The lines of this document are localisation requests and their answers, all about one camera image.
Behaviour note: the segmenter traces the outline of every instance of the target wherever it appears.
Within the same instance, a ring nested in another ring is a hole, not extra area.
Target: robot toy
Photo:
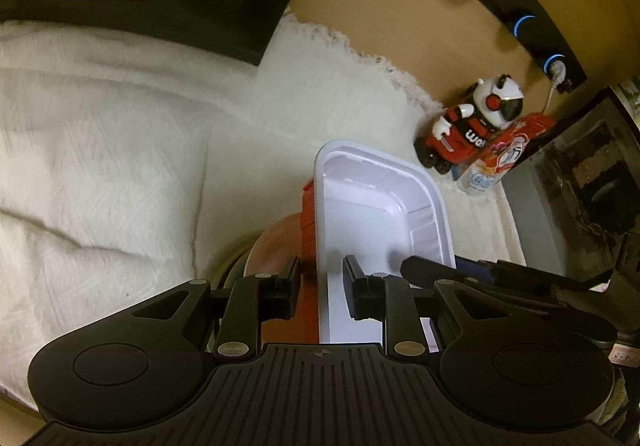
[[[522,112],[524,94],[508,74],[478,80],[463,94],[471,102],[448,108],[427,137],[414,142],[418,159],[440,174],[473,158],[495,132],[505,130]]]

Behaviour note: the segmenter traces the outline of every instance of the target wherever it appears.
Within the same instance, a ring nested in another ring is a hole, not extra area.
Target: fabric fringe
[[[410,103],[419,105],[428,117],[433,117],[443,111],[441,102],[435,101],[417,82],[412,74],[402,71],[391,63],[385,56],[361,54],[351,47],[349,37],[338,30],[332,30],[317,23],[303,23],[292,12],[286,11],[280,19],[278,28],[286,28],[292,32],[303,34],[310,39],[319,39],[324,44],[340,50],[361,65],[377,68],[391,81],[396,89],[402,89]]]

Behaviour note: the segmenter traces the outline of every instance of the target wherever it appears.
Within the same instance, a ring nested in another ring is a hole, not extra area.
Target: ribbed black surface
[[[326,350],[329,354],[318,352]],[[392,362],[374,345],[268,345],[254,362],[221,366],[177,415],[129,432],[51,424],[29,445],[613,445],[591,424],[551,434],[476,421],[423,366]]]

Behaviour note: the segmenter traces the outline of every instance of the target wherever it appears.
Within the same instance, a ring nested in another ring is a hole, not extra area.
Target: power cord
[[[542,109],[543,114],[549,108],[551,97],[554,95],[558,85],[566,78],[566,65],[562,60],[554,60],[549,67],[549,72],[551,73],[551,89],[549,90],[549,95],[546,97],[545,108]]]

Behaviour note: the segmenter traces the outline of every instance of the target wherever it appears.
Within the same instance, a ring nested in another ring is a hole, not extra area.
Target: toy hand
[[[440,116],[438,120],[433,124],[431,133],[437,140],[441,140],[442,136],[448,136],[450,134],[451,123],[447,121],[444,116]]]

